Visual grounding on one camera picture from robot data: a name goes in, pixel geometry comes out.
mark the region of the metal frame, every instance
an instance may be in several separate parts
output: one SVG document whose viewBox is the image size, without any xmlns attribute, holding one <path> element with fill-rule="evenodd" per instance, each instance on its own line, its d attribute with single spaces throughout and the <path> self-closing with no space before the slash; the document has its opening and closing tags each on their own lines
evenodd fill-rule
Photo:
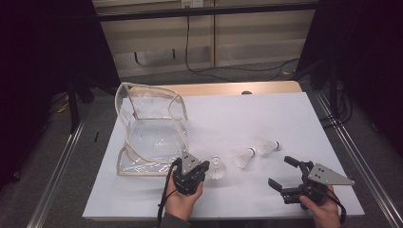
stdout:
<svg viewBox="0 0 403 228">
<path fill-rule="evenodd" d="M 88 104 L 85 106 L 81 121 L 78 123 L 74 132 L 70 133 L 65 149 L 63 150 L 62 156 L 60 157 L 60 160 L 53 171 L 53 174 L 48 182 L 45 192 L 42 194 L 40 201 L 36 205 L 35 211 L 30 217 L 27 228 L 43 227 L 45 220 L 48 216 L 50 206 L 56 197 L 59 184 L 61 183 L 62 177 L 65 174 L 68 161 L 70 160 L 71 154 L 74 151 L 75 145 L 80 139 L 80 135 L 84 127 L 84 122 L 88 117 L 88 113 L 91 107 L 92 104 Z"/>
<path fill-rule="evenodd" d="M 69 16 L 61 17 L 57 21 L 125 21 L 139 19 L 186 17 L 186 16 L 205 16 L 205 15 L 224 15 L 237 13 L 255 13 L 270 11 L 295 11 L 295 10 L 315 10 L 319 6 L 332 6 L 334 2 L 303 2 L 303 3 L 285 3 L 285 4 L 266 4 L 253 6 L 234 6 L 234 7 L 209 7 L 192 9 L 164 9 L 149 11 L 131 11 L 118 13 L 99 13 L 95 16 Z"/>
<path fill-rule="evenodd" d="M 317 93 L 317 99 L 322 105 L 323 110 L 326 114 L 331 115 L 332 110 L 330 108 L 330 102 L 327 100 L 326 96 L 323 93 Z M 382 187 L 379 180 L 374 175 L 372 169 L 369 164 L 365 161 L 361 152 L 358 150 L 355 145 L 353 139 L 350 137 L 346 128 L 343 124 L 340 123 L 339 119 L 331 119 L 332 124 L 334 125 L 334 130 L 336 131 L 338 137 L 343 142 L 348 154 L 353 160 L 355 167 L 358 172 L 361 174 L 362 179 L 367 183 L 368 188 L 373 194 L 376 202 L 378 203 L 380 209 L 384 213 L 386 219 L 391 224 L 393 228 L 403 227 L 403 218 L 400 215 L 397 207 L 394 205 L 393 200 L 386 192 L 386 190 Z"/>
</svg>

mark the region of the human hand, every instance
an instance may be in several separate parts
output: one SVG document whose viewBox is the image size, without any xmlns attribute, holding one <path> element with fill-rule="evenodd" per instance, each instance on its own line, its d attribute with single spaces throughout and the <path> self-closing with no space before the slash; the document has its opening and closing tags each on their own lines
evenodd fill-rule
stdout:
<svg viewBox="0 0 403 228">
<path fill-rule="evenodd" d="M 176 186 L 173 181 L 173 174 L 169 178 L 166 196 L 172 193 L 165 203 L 165 212 L 182 220 L 189 220 L 193 212 L 193 206 L 196 200 L 202 195 L 202 182 L 199 184 L 196 193 L 190 196 L 184 195 L 176 191 Z"/>
<path fill-rule="evenodd" d="M 333 192 L 333 186 L 328 185 L 328 189 Z M 327 199 L 321 206 L 311 201 L 305 196 L 299 197 L 299 200 L 309 210 L 314 213 L 314 220 L 316 228 L 339 228 L 341 227 L 338 217 L 337 204 L 330 199 Z"/>
</svg>

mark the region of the white table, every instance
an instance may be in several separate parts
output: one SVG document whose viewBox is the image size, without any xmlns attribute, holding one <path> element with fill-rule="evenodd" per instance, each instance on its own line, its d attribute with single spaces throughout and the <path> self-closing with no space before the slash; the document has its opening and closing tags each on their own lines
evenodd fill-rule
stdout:
<svg viewBox="0 0 403 228">
<path fill-rule="evenodd" d="M 303 92 L 184 96 L 183 99 L 189 118 L 190 153 L 201 160 L 218 155 L 227 166 L 227 175 L 222 180 L 205 180 L 192 219 L 310 217 L 310 212 L 303 211 L 298 204 L 284 204 L 279 192 L 267 184 L 268 178 L 283 187 L 301 184 L 299 168 L 284 162 L 284 156 L 319 162 L 345 175 Z M 281 142 L 281 150 L 266 157 L 255 156 L 246 168 L 237 168 L 229 151 L 254 146 L 257 136 Z M 117 121 L 84 218 L 156 219 L 165 178 L 117 176 L 116 162 L 124 140 L 124 129 Z M 335 186 L 335 191 L 349 216 L 364 215 L 351 186 Z"/>
</svg>

